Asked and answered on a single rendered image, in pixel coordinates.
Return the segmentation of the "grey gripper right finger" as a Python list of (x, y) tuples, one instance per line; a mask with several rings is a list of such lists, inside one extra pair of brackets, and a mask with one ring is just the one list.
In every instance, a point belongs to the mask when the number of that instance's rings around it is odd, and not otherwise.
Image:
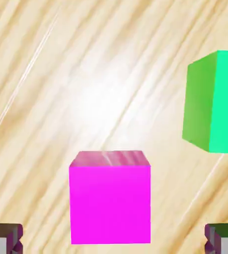
[(228, 223), (206, 224), (205, 254), (228, 254)]

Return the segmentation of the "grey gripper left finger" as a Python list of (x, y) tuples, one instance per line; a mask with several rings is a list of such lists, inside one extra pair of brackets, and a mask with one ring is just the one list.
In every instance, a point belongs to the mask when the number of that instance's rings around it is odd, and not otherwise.
[(22, 236), (22, 224), (0, 223), (0, 254), (23, 254)]

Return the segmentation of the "small magenta cube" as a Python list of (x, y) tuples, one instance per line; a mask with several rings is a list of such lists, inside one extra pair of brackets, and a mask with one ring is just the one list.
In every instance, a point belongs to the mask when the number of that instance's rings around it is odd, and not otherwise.
[(151, 166), (142, 151), (80, 151), (69, 185), (71, 244), (151, 242)]

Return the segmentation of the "small green cube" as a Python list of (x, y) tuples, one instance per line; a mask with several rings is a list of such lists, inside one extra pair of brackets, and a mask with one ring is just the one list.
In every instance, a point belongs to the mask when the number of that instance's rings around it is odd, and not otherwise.
[(182, 137), (205, 151), (228, 154), (228, 51), (189, 64)]

